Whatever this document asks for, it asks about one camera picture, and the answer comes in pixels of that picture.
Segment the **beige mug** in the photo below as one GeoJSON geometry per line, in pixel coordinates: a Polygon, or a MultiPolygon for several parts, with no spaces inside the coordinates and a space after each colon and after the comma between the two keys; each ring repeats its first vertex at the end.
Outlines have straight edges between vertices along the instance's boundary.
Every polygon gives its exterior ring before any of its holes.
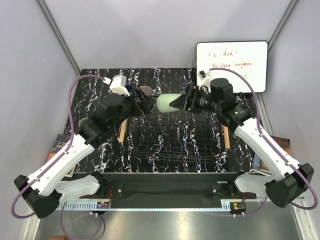
{"type": "Polygon", "coordinates": [[[87,119],[87,118],[82,118],[82,119],[78,122],[78,126],[81,126],[86,119],[87,119]]]}

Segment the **lilac mug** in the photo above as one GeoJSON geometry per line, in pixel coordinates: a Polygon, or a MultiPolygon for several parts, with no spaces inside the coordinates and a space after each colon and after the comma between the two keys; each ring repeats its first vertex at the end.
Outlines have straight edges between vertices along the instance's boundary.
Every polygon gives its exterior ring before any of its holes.
{"type": "Polygon", "coordinates": [[[144,97],[151,97],[153,95],[153,90],[146,85],[142,85],[138,87],[139,94],[144,97]]]}

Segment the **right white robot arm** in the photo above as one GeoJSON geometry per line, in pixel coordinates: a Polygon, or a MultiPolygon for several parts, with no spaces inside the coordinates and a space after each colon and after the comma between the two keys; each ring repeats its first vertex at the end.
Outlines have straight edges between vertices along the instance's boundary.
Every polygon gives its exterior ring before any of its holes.
{"type": "Polygon", "coordinates": [[[216,113],[224,127],[248,144],[266,163],[270,175],[257,175],[251,172],[238,173],[227,185],[228,195],[239,198],[244,193],[268,197],[280,208],[309,190],[314,198],[313,210],[319,198],[311,186],[314,169],[308,163],[300,164],[287,154],[274,139],[262,128],[258,114],[236,102],[233,86],[226,78],[207,78],[208,84],[189,84],[181,94],[163,94],[158,100],[162,113],[202,111],[216,113]]]}

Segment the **light green cup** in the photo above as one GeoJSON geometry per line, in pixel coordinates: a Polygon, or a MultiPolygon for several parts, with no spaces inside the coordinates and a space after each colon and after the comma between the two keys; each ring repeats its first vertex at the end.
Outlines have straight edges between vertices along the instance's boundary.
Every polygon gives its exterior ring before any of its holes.
{"type": "Polygon", "coordinates": [[[172,113],[179,111],[178,108],[171,107],[170,103],[178,99],[181,94],[178,93],[164,93],[157,98],[157,108],[161,113],[172,113]]]}

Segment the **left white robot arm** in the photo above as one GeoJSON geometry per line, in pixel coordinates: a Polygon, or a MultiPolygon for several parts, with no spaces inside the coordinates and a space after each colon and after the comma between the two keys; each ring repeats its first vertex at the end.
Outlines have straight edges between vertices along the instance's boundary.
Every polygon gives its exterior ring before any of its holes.
{"type": "Polygon", "coordinates": [[[60,204],[83,196],[105,198],[109,181],[98,172],[62,183],[66,174],[82,159],[94,152],[131,117],[149,114],[156,99],[149,86],[128,90],[120,87],[99,101],[96,110],[82,122],[66,145],[39,170],[29,176],[19,175],[14,185],[34,215],[43,219],[60,204]]]}

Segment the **dark blue mug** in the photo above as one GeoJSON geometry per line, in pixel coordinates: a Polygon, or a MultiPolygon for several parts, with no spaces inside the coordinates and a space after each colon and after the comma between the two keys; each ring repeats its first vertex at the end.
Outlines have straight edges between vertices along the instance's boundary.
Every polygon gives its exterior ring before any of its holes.
{"type": "Polygon", "coordinates": [[[132,92],[134,91],[133,86],[131,86],[130,84],[126,84],[126,85],[125,85],[125,88],[127,89],[127,91],[128,91],[129,93],[132,93],[132,92]]]}

